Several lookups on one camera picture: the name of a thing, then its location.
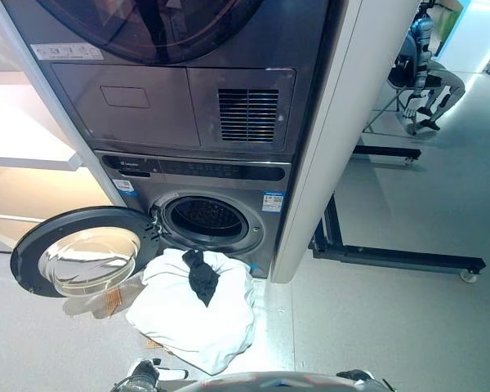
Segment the laundry pile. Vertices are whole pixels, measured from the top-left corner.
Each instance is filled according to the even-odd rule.
[[[180,359],[217,374],[254,338],[249,272],[223,253],[166,249],[147,264],[146,287],[127,320]]]

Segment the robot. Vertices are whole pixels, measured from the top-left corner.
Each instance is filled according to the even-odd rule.
[[[187,374],[181,370],[158,367],[159,359],[141,360],[133,366],[130,375],[115,384],[110,392],[166,392],[160,381],[185,379]],[[290,387],[291,391],[305,391],[309,388],[331,392],[395,392],[395,389],[383,379],[383,385],[374,379],[370,372],[350,370],[339,372],[336,376],[303,372],[248,372],[226,376],[215,376],[205,381],[189,383],[178,392],[269,392],[278,387]]]
[[[417,72],[414,90],[408,97],[407,106],[403,111],[404,118],[413,118],[416,112],[429,117],[420,122],[423,127],[428,127],[435,131],[440,128],[436,124],[443,114],[450,110],[460,98],[465,94],[465,84],[454,73],[448,71],[440,63],[431,59],[432,52],[429,51],[430,35],[434,30],[434,22],[426,12],[433,7],[435,0],[423,2],[416,13],[410,32],[416,42],[417,50]],[[428,100],[424,106],[420,106],[425,90],[425,85],[435,86],[428,87]],[[449,87],[449,93],[446,94],[439,102],[437,109],[432,113],[431,107],[439,98],[445,87]]]

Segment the air vent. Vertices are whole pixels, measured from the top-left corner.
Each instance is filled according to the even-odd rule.
[[[278,90],[218,90],[221,139],[272,143]]]

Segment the white shelf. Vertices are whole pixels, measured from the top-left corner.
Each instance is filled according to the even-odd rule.
[[[0,80],[0,167],[77,170],[76,151],[37,121],[47,110],[38,102],[31,86]]]

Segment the stacked washer dryer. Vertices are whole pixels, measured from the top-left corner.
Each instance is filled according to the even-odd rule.
[[[129,207],[31,230],[11,259],[20,284],[103,290],[159,244],[225,252],[266,277],[329,1],[2,3]]]

